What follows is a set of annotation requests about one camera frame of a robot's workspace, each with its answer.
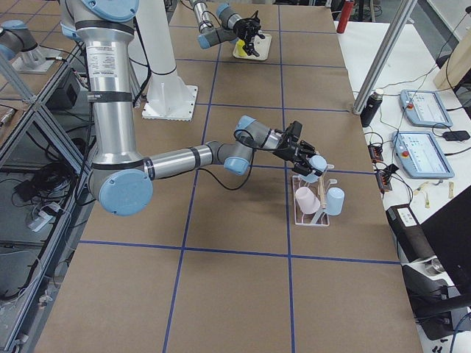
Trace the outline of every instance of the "white sticker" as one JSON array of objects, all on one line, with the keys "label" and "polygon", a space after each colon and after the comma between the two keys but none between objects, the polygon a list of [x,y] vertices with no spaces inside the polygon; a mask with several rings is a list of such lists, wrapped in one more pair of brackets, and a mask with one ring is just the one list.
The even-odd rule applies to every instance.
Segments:
[{"label": "white sticker", "polygon": [[408,208],[398,208],[397,213],[399,213],[400,219],[403,220],[403,223],[406,227],[416,226],[417,222],[411,214],[411,211]]},{"label": "white sticker", "polygon": [[114,46],[89,46],[87,48],[88,75],[91,79],[117,77],[116,48]]}]

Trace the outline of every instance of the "red cylinder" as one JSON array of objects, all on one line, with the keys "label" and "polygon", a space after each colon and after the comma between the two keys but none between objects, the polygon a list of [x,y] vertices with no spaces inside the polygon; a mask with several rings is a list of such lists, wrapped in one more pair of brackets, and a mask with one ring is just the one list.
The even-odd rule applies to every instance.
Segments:
[{"label": "red cylinder", "polygon": [[337,33],[345,32],[345,27],[347,26],[348,19],[350,18],[350,13],[352,13],[354,1],[345,0],[344,6],[341,9],[340,21],[337,26]]}]

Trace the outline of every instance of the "black monitor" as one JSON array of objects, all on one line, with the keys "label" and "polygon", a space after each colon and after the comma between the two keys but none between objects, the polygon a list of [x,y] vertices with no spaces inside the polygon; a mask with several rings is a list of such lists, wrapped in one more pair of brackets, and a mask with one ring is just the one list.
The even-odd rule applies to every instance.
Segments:
[{"label": "black monitor", "polygon": [[471,186],[422,224],[423,232],[460,293],[471,293]]}]

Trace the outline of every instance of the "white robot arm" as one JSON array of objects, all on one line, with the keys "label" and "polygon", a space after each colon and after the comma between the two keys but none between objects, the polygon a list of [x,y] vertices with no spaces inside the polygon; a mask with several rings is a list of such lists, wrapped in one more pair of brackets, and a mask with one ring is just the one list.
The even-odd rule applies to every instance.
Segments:
[{"label": "white robot arm", "polygon": [[316,152],[313,146],[299,141],[300,123],[295,121],[280,131],[248,116],[243,116],[235,128],[235,143],[213,141],[143,157],[135,143],[128,55],[138,0],[120,0],[119,6],[113,6],[115,2],[60,2],[64,33],[70,38],[80,38],[86,45],[91,89],[88,100],[93,103],[97,143],[88,187],[103,208],[116,215],[137,213],[152,197],[153,179],[204,165],[224,164],[228,171],[245,174],[255,150],[270,151],[293,162],[293,170],[302,175],[323,173],[309,163]]}]

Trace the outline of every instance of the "white table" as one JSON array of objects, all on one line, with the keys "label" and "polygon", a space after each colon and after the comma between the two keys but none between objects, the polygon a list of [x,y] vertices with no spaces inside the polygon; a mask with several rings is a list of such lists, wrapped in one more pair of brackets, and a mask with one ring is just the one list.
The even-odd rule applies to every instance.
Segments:
[{"label": "white table", "polygon": [[[350,84],[354,92],[360,90],[388,26],[388,24],[349,22],[345,33],[338,35],[345,65],[349,71]],[[418,32],[413,25],[408,24],[404,28],[387,60],[375,88],[381,88],[395,82],[414,80],[429,72],[434,67],[434,64],[435,60],[425,47]],[[398,94],[403,89],[436,90],[433,78],[438,72],[439,69],[435,67],[429,75],[415,82],[389,86],[385,88],[385,94]],[[447,109],[461,106],[461,103],[456,98],[453,91],[442,91],[439,94]],[[400,126],[400,130],[402,131],[431,131],[431,129],[424,127],[412,126],[406,117],[402,118],[403,113],[398,96],[384,96],[380,112],[378,111],[370,125],[372,129],[364,129],[365,132],[377,132],[385,141],[391,140],[391,134],[395,132],[396,129],[380,122],[380,115],[382,115],[382,121],[392,126]],[[450,117],[453,121],[453,130],[467,130],[471,132],[471,120],[463,109],[450,112]],[[435,129],[435,131],[441,133],[447,130]],[[371,135],[366,136],[367,142],[370,141],[370,136]],[[442,138],[437,138],[437,140],[444,153],[461,151],[471,146],[471,140],[463,143],[447,142]],[[373,136],[372,141],[379,142],[379,138]],[[400,166],[396,158],[392,157],[392,143],[385,143],[383,145],[383,157],[386,164],[393,162],[397,166]],[[455,177],[450,179],[450,181],[454,182],[455,196],[471,185],[471,174],[469,173],[470,158],[471,151],[447,157],[455,172]],[[397,173],[404,178],[413,190],[417,189],[426,181],[424,179],[410,179],[401,170]],[[392,180],[392,187],[393,191],[385,193],[384,195],[383,205],[385,210],[395,204],[408,203],[406,187],[402,185],[401,182],[394,179]],[[411,203],[411,209],[414,211],[420,223],[450,201],[448,198],[448,180],[445,180],[442,184],[437,186],[428,186],[427,192],[430,208],[425,208],[424,193],[416,195]],[[444,274],[441,278],[445,278],[447,282],[452,285],[448,275]],[[451,339],[446,343],[441,343],[439,340],[431,341],[427,339],[420,326],[417,326],[417,329],[419,330],[424,352],[431,352],[431,349],[435,346],[443,346],[442,352],[449,352]],[[469,352],[470,347],[471,332],[460,333],[456,339],[453,353]]]}]

